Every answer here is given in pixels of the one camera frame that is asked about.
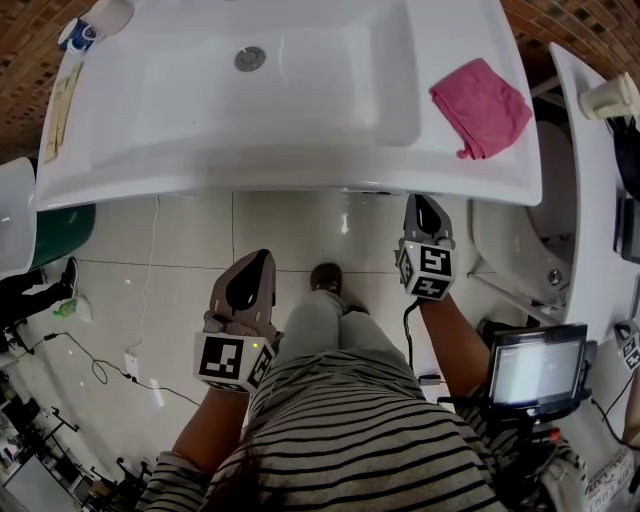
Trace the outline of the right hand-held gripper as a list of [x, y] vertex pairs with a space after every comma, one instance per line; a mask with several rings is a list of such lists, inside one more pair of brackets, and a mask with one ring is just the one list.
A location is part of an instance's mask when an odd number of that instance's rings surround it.
[[455, 248], [445, 210], [428, 195], [410, 194], [403, 235], [394, 251], [405, 292], [424, 300], [442, 300], [455, 279]]

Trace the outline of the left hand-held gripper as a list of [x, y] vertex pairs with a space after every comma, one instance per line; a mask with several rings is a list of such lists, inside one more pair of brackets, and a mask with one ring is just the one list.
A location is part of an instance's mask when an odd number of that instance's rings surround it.
[[194, 338], [194, 376], [212, 388], [253, 394], [282, 334], [272, 323], [276, 267], [267, 249], [235, 262], [215, 282]]

